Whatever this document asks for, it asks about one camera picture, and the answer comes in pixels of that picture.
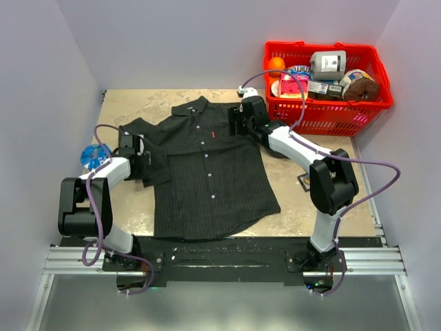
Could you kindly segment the black pinstriped button shirt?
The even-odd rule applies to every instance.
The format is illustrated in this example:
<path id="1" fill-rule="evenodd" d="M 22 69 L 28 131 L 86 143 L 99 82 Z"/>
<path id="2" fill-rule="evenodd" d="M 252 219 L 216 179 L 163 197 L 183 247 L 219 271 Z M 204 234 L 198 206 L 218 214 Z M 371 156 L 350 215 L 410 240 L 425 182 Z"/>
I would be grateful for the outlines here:
<path id="1" fill-rule="evenodd" d="M 199 97 L 156 125 L 142 118 L 122 125 L 143 135 L 150 153 L 143 184 L 154 189 L 155 236 L 218 239 L 280 212 L 259 145 L 229 133 L 233 107 Z"/>

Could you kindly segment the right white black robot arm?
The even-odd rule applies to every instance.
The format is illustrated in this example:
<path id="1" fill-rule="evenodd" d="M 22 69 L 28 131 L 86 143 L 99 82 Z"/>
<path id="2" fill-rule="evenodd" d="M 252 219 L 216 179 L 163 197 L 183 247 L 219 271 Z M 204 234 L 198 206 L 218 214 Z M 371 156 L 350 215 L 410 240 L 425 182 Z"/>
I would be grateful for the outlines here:
<path id="1" fill-rule="evenodd" d="M 342 149 L 332 151 L 313 144 L 281 120 L 271 120 L 262 97 L 246 97 L 227 113 L 231 135 L 250 136 L 306 171 L 309 196 L 317 214 L 304 265 L 316 271 L 324 270 L 337 253 L 341 214 L 359 192 L 355 173 L 347 160 L 349 155 Z"/>

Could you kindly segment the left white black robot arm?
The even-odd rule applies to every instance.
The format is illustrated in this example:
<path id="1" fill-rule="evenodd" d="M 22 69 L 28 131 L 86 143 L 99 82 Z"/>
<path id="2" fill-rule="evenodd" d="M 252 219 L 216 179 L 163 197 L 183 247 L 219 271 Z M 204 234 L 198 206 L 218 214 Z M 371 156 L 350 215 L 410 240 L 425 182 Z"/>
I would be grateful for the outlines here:
<path id="1" fill-rule="evenodd" d="M 64 237 L 86 241 L 81 261 L 93 266 L 102 252 L 117 256 L 126 270 L 146 268 L 139 241 L 114 224 L 110 191 L 122 181 L 144 179 L 151 164 L 150 152 L 143 137 L 124 132 L 119 137 L 117 153 L 104 144 L 93 146 L 97 158 L 89 172 L 61 182 L 58 231 Z"/>

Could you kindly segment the black framed brooch card right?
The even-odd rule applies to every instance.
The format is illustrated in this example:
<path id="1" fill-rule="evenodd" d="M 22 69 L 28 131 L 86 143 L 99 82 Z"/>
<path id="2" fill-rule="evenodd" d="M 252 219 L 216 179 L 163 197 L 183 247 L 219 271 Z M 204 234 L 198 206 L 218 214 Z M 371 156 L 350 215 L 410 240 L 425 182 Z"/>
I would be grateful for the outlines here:
<path id="1" fill-rule="evenodd" d="M 302 186 L 305 192 L 310 191 L 310 179 L 307 173 L 298 176 L 298 182 L 300 183 L 300 185 Z"/>

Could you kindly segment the blue wrapped round package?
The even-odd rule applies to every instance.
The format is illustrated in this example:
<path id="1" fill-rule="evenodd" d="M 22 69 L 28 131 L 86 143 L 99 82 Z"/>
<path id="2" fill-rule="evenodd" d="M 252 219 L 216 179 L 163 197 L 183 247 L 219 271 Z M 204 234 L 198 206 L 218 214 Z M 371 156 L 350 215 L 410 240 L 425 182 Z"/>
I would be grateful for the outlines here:
<path id="1" fill-rule="evenodd" d="M 94 170 L 101 166 L 103 162 L 112 154 L 110 148 L 104 144 L 88 145 L 81 153 L 80 162 L 87 170 Z"/>

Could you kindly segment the pink snack box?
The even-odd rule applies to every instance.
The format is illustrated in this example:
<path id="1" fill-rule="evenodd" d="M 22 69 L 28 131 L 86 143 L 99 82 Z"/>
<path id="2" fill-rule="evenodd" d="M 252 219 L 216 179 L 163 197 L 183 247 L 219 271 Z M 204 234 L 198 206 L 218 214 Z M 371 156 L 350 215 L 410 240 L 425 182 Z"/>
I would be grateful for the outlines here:
<path id="1" fill-rule="evenodd" d="M 283 99 L 307 98 L 309 77 L 303 74 L 281 74 L 279 97 Z"/>

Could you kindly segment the orange fruit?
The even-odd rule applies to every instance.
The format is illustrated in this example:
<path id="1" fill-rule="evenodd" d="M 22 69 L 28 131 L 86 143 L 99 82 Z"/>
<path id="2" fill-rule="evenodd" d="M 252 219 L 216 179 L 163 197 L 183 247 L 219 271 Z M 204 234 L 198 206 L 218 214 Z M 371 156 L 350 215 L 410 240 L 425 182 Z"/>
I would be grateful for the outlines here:
<path id="1" fill-rule="evenodd" d="M 271 70 L 269 73 L 271 77 L 279 77 L 285 68 L 285 61 L 282 57 L 272 57 L 267 64 L 267 69 Z"/>

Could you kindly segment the blue white barcode box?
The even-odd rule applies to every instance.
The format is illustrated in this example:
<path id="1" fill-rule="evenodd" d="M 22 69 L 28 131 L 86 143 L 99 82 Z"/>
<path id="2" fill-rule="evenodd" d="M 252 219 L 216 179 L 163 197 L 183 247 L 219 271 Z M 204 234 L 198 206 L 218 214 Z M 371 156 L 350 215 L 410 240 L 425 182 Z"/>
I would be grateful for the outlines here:
<path id="1" fill-rule="evenodd" d="M 323 96 L 341 98 L 343 87 L 340 85 L 325 83 L 321 81 L 309 81 L 308 92 Z"/>

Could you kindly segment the grey labelled bag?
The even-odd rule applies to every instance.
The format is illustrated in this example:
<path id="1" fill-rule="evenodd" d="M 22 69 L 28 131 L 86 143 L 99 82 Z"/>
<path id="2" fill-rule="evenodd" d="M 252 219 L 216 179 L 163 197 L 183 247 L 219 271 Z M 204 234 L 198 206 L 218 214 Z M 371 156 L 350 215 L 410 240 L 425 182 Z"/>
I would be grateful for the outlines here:
<path id="1" fill-rule="evenodd" d="M 310 59 L 313 81 L 339 81 L 346 72 L 347 53 L 344 50 L 314 52 Z"/>

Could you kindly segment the red plastic shopping basket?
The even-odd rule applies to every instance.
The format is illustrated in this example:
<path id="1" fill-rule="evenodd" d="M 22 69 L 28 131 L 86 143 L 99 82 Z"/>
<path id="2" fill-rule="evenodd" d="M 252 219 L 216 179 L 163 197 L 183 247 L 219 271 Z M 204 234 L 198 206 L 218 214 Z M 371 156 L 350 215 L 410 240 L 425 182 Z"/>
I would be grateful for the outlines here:
<path id="1" fill-rule="evenodd" d="M 370 124 L 381 112 L 393 105 L 393 97 L 387 72 L 373 46 L 335 43 L 310 44 L 304 41 L 268 41 L 265 43 L 263 68 L 269 60 L 280 57 L 287 66 L 308 65 L 316 51 L 344 50 L 347 53 L 347 69 L 360 69 L 369 74 L 380 91 L 374 101 L 319 101 L 306 100 L 305 115 L 296 126 L 299 134 L 321 134 L 354 137 Z"/>

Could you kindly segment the white round labelled package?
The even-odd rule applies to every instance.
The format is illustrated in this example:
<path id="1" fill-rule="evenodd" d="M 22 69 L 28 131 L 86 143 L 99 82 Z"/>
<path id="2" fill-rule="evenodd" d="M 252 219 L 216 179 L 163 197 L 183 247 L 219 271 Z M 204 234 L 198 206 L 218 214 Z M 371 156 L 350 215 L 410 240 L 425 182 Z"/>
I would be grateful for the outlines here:
<path id="1" fill-rule="evenodd" d="M 368 81 L 375 82 L 375 80 L 363 70 L 359 70 L 359 69 L 350 70 L 346 72 L 343 78 L 339 81 L 339 85 L 342 86 L 343 88 L 348 89 L 349 86 L 352 85 L 353 83 L 365 79 L 367 79 Z"/>

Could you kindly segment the brown doughnut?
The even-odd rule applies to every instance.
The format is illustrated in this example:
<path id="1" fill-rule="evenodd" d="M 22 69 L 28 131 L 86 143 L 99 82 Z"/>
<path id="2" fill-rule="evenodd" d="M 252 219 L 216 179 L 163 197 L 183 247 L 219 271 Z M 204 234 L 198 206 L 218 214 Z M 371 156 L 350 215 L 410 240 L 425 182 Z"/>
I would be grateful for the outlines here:
<path id="1" fill-rule="evenodd" d="M 376 81 L 361 78 L 352 81 L 343 94 L 345 101 L 374 101 L 380 91 Z"/>

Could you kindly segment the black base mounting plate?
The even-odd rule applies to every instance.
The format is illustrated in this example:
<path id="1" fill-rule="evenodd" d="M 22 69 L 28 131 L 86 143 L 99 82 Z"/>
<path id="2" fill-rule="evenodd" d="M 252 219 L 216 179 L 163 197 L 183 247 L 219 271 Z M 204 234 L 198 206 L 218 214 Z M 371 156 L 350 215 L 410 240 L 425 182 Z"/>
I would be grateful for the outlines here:
<path id="1" fill-rule="evenodd" d="M 152 287 L 173 282 L 282 283 L 302 286 L 307 272 L 306 237 L 231 237 L 179 241 L 141 237 L 137 254 L 153 265 Z"/>

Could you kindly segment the aluminium frame rail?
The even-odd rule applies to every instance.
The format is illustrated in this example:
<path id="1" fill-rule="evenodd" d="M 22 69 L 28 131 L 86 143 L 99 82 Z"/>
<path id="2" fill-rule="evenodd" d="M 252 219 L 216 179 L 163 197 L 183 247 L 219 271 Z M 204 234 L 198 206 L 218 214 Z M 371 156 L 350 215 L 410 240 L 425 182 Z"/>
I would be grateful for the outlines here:
<path id="1" fill-rule="evenodd" d="M 313 208 L 296 180 L 302 170 L 264 156 L 283 212 L 239 237 L 306 237 Z M 81 244 L 63 241 L 45 264 L 40 330 L 419 330 L 401 251 L 387 244 L 374 204 L 349 217 L 341 239 L 347 272 L 335 262 L 282 283 L 173 282 L 126 297 L 118 285 L 139 272 L 108 259 L 81 265 Z"/>

